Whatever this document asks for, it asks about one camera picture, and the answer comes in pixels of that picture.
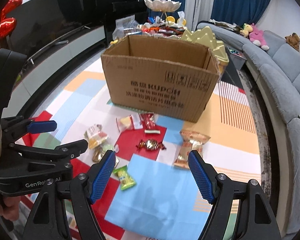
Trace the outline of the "left human hand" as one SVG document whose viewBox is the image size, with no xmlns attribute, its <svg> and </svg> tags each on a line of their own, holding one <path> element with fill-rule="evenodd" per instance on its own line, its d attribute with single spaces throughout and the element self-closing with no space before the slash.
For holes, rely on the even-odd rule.
<svg viewBox="0 0 300 240">
<path fill-rule="evenodd" d="M 5 197 L 3 207 L 0 204 L 0 216 L 10 221 L 16 221 L 19 219 L 19 203 L 20 197 Z"/>
</svg>

